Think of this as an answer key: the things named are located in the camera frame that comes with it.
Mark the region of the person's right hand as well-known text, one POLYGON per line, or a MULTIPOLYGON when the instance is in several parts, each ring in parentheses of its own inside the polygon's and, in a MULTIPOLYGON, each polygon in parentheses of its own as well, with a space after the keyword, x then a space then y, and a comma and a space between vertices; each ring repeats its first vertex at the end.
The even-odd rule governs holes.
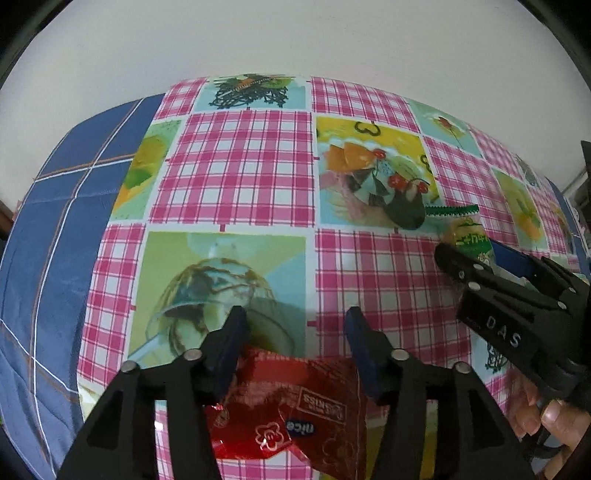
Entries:
POLYGON ((540 408, 537 402, 541 396, 534 383, 523 377, 521 387, 525 397, 509 414, 514 432, 522 438, 525 434, 534 435, 544 427, 564 445, 559 456, 559 462, 564 464, 590 426, 590 414, 564 400, 551 400, 546 407, 540 408))

